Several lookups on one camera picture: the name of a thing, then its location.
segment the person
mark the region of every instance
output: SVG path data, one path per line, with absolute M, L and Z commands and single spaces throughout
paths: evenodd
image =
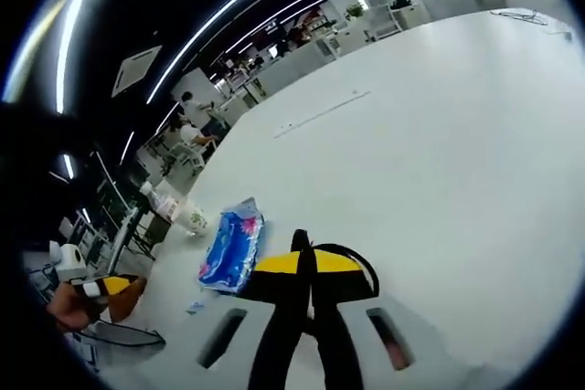
M 310 38 L 307 37 L 306 33 L 302 26 L 293 26 L 288 34 L 287 37 L 291 40 L 297 47 L 304 46 L 306 43 L 309 42 Z
M 106 308 L 112 322 L 127 318 L 145 288 L 146 279 L 138 278 L 119 294 L 109 296 L 106 304 L 101 304 L 79 295 L 70 283 L 61 282 L 46 310 L 61 332 L 82 331 L 96 322 Z
M 258 54 L 254 59 L 254 68 L 261 68 L 262 64 L 264 64 L 264 58 L 262 58 L 262 56 Z
M 193 93 L 186 91 L 181 96 L 183 101 L 183 108 L 185 115 L 190 120 L 191 124 L 201 130 L 206 136 L 212 134 L 222 139 L 226 135 L 226 129 L 222 124 L 211 116 L 207 111 L 213 110 L 215 103 L 211 101 L 209 104 L 202 104 L 193 99 Z
M 218 137 L 215 135 L 205 136 L 201 130 L 191 125 L 190 121 L 185 116 L 179 116 L 171 121 L 171 130 L 179 130 L 181 141 L 189 146 L 203 146 L 211 141 L 217 141 Z
M 284 39 L 280 40 L 278 43 L 276 43 L 276 51 L 277 51 L 277 57 L 281 57 L 281 58 L 284 57 L 287 52 L 291 52 L 291 50 L 289 49 L 289 44 Z
M 183 108 L 185 109 L 185 115 L 191 121 L 193 125 L 203 130 L 211 122 L 211 118 L 207 114 L 207 109 L 212 107 L 212 103 L 202 104 L 196 102 L 193 99 L 193 93 L 186 91 L 181 96 L 183 101 Z
M 179 112 L 178 114 L 178 118 L 185 118 L 186 116 Z M 180 134 L 180 130 L 181 130 L 181 123 L 176 123 L 174 122 L 174 120 L 171 120 L 169 125 L 168 125 L 168 129 L 165 131 L 165 144 L 167 145 L 167 147 L 172 148 L 174 147 L 180 140 L 181 140 L 181 134 Z

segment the yellow and black object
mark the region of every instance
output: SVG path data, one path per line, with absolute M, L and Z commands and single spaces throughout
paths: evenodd
M 81 297 L 100 300 L 121 293 L 137 279 L 138 276 L 133 274 L 118 274 L 84 281 L 73 288 Z
M 303 332 L 318 341 L 327 388 L 362 388 L 356 351 L 337 304 L 378 293 L 378 277 L 367 260 L 337 244 L 313 247 L 307 232 L 297 230 L 291 252 L 260 261 L 239 293 L 242 299 L 275 305 L 254 359 L 249 389 L 284 388 Z M 311 298 L 314 320 L 307 318 Z

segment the white tabletop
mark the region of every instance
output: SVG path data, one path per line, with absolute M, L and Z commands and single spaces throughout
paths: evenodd
M 189 197 L 216 215 L 254 196 L 268 255 L 296 228 L 354 248 L 454 357 L 518 373 L 585 265 L 583 56 L 553 32 L 480 13 L 360 49 L 246 113 Z M 212 240 L 162 245 L 143 300 L 162 334 Z

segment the blue tissue package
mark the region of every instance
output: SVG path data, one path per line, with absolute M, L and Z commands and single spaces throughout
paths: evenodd
M 199 271 L 208 288 L 237 293 L 256 265 L 264 229 L 264 217 L 254 198 L 248 198 L 221 214 L 219 230 Z

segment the cable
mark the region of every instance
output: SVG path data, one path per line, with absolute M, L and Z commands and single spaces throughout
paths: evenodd
M 324 251 L 328 251 L 329 253 L 335 253 L 336 255 L 344 256 L 346 258 L 351 258 L 353 260 L 357 260 L 360 262 L 364 267 L 366 267 L 367 272 L 369 273 L 370 278 L 372 278 L 372 292 L 374 297 L 377 297 L 380 293 L 380 282 L 378 280 L 378 274 L 374 270 L 374 267 L 364 258 L 362 255 L 357 253 L 352 248 L 348 248 L 345 246 L 341 246 L 339 244 L 319 244 L 318 246 L 314 246 L 314 249 L 321 249 Z
M 515 20 L 522 20 L 523 22 L 533 23 L 535 25 L 541 25 L 541 26 L 548 25 L 546 20 L 537 16 L 536 9 L 532 10 L 532 14 L 515 13 L 513 11 L 500 11 L 498 13 L 495 13 L 494 11 L 490 11 L 490 14 L 493 16 L 510 17 L 510 18 L 514 18 Z
M 39 271 L 44 271 L 45 269 L 52 269 L 53 267 L 55 267 L 55 264 L 53 263 L 45 264 L 40 269 L 27 269 L 27 274 L 35 274 L 38 273 Z
M 148 332 L 145 331 L 144 329 L 138 329 L 138 328 L 133 328 L 132 326 L 125 326 L 123 324 L 118 324 L 118 323 L 112 323 L 110 321 L 105 321 L 103 319 L 98 319 L 99 322 L 101 323 L 105 323 L 105 324 L 109 324 L 110 326 L 117 326 L 118 328 L 124 328 L 124 329 L 130 329 L 131 331 L 135 331 L 135 332 L 142 332 L 142 333 L 146 333 L 148 335 L 156 335 L 158 338 L 160 338 L 161 340 L 165 340 L 163 337 L 160 336 L 160 334 L 156 331 L 154 332 Z
M 135 332 L 145 333 L 146 335 L 156 337 L 157 340 L 155 342 L 149 342 L 149 343 L 129 344 L 129 343 L 114 342 L 112 340 L 106 340 L 106 339 L 103 339 L 101 337 L 97 337 L 95 335 L 90 335 L 90 334 L 85 333 L 85 332 L 74 332 L 74 333 L 76 333 L 77 335 L 80 335 L 82 337 L 87 337 L 87 338 L 90 338 L 90 339 L 98 341 L 98 342 L 102 342 L 102 343 L 106 343 L 106 344 L 113 344 L 114 346 L 121 346 L 121 347 L 145 347 L 145 346 L 155 346 L 157 344 L 166 344 L 166 340 L 163 337 L 161 337 L 161 335 L 158 332 L 148 332 L 148 331 L 144 331 L 142 329 L 133 328 L 131 326 L 124 326 L 123 324 L 110 323 L 109 321 L 105 321 L 103 319 L 98 319 L 98 321 L 101 323 L 104 323 L 104 324 L 109 324 L 110 326 L 116 326 L 118 328 L 124 328 L 124 329 L 135 331 Z
M 160 335 L 159 335 L 159 339 L 155 342 L 127 344 L 127 343 L 113 342 L 111 340 L 105 340 L 103 338 L 96 337 L 94 335 L 89 335 L 88 333 L 84 333 L 84 332 L 74 332 L 74 333 L 76 333 L 77 335 L 80 335 L 82 337 L 90 338 L 90 339 L 98 341 L 98 342 L 102 342 L 102 343 L 106 343 L 106 344 L 113 344 L 114 346 L 121 346 L 121 347 L 146 347 L 146 346 L 155 346 L 157 344 L 166 344 L 166 341 L 162 337 L 160 337 Z

